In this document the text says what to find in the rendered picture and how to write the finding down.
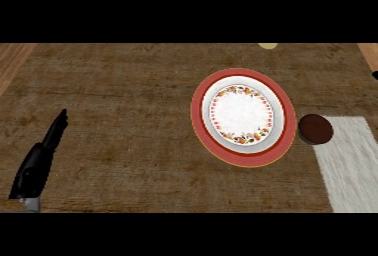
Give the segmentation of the red rimmed white plate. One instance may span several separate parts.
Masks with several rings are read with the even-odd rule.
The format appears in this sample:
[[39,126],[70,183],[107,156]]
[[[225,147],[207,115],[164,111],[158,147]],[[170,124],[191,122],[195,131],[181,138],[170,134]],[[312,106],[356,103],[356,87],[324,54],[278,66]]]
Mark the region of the red rimmed white plate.
[[296,112],[278,83],[229,68],[201,82],[191,103],[197,137],[226,163],[257,168],[278,161],[296,138]]

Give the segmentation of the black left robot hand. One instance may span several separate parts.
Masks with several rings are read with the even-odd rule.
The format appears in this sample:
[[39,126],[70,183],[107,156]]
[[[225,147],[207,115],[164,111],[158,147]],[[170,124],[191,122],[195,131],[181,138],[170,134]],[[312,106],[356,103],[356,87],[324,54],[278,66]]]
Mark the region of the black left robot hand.
[[68,126],[67,110],[62,110],[46,133],[42,142],[36,143],[18,169],[9,198],[37,198],[45,189],[54,154]]

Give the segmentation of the large brown woven mat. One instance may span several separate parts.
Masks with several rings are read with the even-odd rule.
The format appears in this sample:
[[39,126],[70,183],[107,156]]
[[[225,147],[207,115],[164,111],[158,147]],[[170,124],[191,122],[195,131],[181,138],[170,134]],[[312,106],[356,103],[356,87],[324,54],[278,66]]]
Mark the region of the large brown woven mat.
[[67,110],[42,194],[48,212],[334,212],[315,146],[294,141],[244,168],[206,149],[191,122],[210,74],[269,76],[299,114],[362,116],[378,142],[378,80],[353,44],[0,45],[0,213],[33,145]]

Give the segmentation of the pale grey placemat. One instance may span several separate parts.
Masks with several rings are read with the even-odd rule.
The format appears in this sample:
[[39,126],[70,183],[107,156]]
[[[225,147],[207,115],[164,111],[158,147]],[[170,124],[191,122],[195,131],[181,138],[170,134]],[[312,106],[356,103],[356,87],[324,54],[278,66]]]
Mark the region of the pale grey placemat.
[[362,116],[331,117],[333,139],[313,147],[336,213],[378,213],[378,142]]

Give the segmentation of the dark brown round eggplant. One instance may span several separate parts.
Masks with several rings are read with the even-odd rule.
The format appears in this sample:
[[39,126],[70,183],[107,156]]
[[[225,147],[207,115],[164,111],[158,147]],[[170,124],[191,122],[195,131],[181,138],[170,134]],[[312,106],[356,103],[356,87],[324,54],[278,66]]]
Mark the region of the dark brown round eggplant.
[[334,129],[331,122],[318,114],[308,114],[299,122],[299,134],[306,143],[321,145],[331,141]]

